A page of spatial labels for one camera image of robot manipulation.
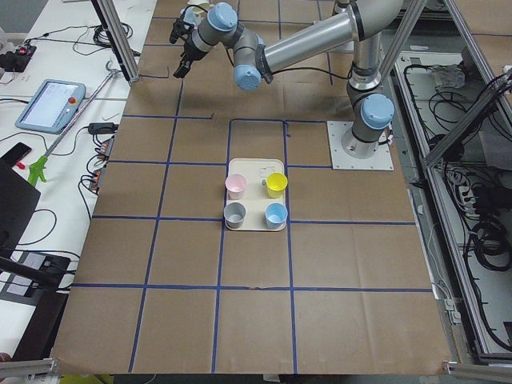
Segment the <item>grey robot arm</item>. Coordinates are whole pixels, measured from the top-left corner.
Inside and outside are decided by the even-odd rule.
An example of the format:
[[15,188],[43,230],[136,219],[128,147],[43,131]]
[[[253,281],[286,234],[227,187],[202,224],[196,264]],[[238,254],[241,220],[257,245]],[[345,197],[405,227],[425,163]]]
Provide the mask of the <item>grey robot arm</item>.
[[267,45],[243,25],[226,2],[207,10],[199,23],[186,20],[191,12],[187,7],[174,21],[169,37],[171,43],[184,42],[174,76],[184,78],[193,62],[202,60],[217,44],[222,44],[233,53],[235,83],[242,90],[252,91],[261,82],[271,83],[278,72],[292,65],[352,42],[354,58],[347,91],[354,124],[349,137],[356,143],[376,144],[395,113],[392,101],[377,91],[384,77],[379,66],[380,37],[401,8],[400,1],[352,1],[333,16]]

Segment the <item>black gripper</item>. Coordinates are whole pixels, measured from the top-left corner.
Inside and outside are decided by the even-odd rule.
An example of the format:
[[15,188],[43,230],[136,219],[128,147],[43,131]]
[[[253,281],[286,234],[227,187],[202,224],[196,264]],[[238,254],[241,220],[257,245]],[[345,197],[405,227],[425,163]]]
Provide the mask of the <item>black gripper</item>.
[[170,32],[170,44],[175,44],[179,39],[183,40],[184,48],[181,54],[182,60],[173,76],[184,78],[190,72],[192,63],[202,60],[206,56],[206,52],[200,49],[200,38],[195,29],[195,24],[186,22],[183,18],[174,21]]

